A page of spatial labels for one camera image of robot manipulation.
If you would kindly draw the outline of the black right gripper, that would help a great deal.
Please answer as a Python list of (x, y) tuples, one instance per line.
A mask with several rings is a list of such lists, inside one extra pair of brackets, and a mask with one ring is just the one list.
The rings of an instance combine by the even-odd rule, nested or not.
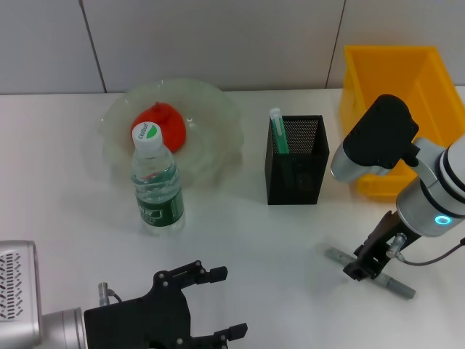
[(390, 261), (386, 256), (388, 241), (398, 233), (406, 236), (402, 249), (418, 239), (418, 234), (401, 220), (397, 212), (388, 211), (364, 243), (355, 250), (354, 254), (357, 258), (351, 255), (348, 257), (348, 263), (343, 268), (344, 273), (356, 281), (378, 277)]

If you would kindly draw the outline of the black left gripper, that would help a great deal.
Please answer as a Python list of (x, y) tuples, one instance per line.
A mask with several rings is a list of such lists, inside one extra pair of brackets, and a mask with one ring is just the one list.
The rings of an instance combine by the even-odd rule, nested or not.
[(227, 278), (226, 266), (207, 270), (200, 260), (154, 275), (150, 291), (138, 298), (84, 312), (88, 349), (228, 349), (242, 339), (247, 323), (191, 338), (191, 316), (182, 289)]

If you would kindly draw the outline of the grey marker pen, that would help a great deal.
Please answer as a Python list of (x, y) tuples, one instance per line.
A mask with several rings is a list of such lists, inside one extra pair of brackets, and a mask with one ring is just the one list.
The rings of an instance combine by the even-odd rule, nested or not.
[[(349, 255), (332, 246), (325, 249), (325, 256), (344, 267), (355, 261), (355, 258), (352, 255)], [(387, 289), (391, 293), (394, 293), (406, 300), (412, 300), (416, 295), (415, 289), (410, 288), (409, 286), (403, 284), (391, 276), (388, 276), (385, 273), (381, 273), (375, 279), (367, 278), (367, 280), (372, 284), (376, 284), (381, 288)]]

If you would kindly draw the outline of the clear green-label water bottle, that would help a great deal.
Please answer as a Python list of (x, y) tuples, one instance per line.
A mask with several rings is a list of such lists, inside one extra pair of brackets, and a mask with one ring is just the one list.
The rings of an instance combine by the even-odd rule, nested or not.
[(143, 121), (132, 130), (131, 179), (140, 217), (152, 234), (168, 235), (185, 224), (179, 169), (161, 128)]

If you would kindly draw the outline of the mint green utility knife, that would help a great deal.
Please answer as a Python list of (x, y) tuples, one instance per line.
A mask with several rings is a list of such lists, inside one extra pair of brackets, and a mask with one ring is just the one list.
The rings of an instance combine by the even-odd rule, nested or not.
[(286, 130), (283, 123), (281, 109), (273, 108), (270, 110), (270, 121), (278, 153), (289, 154)]

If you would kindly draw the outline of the red-orange toy orange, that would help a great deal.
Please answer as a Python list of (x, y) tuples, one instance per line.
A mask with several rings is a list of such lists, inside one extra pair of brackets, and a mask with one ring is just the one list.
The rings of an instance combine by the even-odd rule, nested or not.
[(185, 144), (187, 133), (184, 120), (170, 104), (157, 102), (136, 117), (131, 129), (145, 121), (153, 122), (161, 128), (163, 142), (172, 153), (179, 151)]

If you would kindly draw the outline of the black mesh pen holder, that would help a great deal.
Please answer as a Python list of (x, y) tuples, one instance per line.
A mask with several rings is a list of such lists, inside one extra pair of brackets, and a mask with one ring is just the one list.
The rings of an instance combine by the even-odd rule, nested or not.
[(329, 157), (326, 128), (321, 115), (284, 116), (289, 152), (279, 153), (268, 130), (264, 163), (269, 205), (316, 204)]

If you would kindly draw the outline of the green glass fruit plate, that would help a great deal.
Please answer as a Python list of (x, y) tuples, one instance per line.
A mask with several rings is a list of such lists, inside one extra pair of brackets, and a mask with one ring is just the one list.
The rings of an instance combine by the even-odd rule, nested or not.
[(219, 88), (189, 78), (163, 79), (121, 95), (100, 125), (103, 154), (121, 188), (131, 185), (134, 152), (130, 127), (156, 103), (167, 103), (181, 114), (185, 144), (174, 154), (184, 186), (209, 185), (240, 153), (244, 142), (239, 107)]

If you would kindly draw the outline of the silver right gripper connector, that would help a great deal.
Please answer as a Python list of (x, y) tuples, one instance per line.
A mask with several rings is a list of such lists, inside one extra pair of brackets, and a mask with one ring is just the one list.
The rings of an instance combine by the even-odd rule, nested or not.
[(392, 240), (388, 250), (386, 251), (386, 256), (389, 259), (396, 259), (400, 254), (402, 248), (404, 247), (407, 241), (407, 237), (404, 233), (398, 233)]

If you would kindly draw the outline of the yellow plastic bin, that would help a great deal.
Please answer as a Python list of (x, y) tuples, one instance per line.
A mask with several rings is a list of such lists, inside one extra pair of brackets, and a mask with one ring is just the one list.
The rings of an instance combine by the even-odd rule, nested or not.
[[(339, 108), (346, 135), (380, 95), (399, 97), (418, 124), (415, 139), (444, 148), (465, 134), (465, 105), (434, 47), (348, 46)], [(365, 174), (355, 190), (372, 200), (394, 201), (416, 173), (399, 161), (384, 176)]]

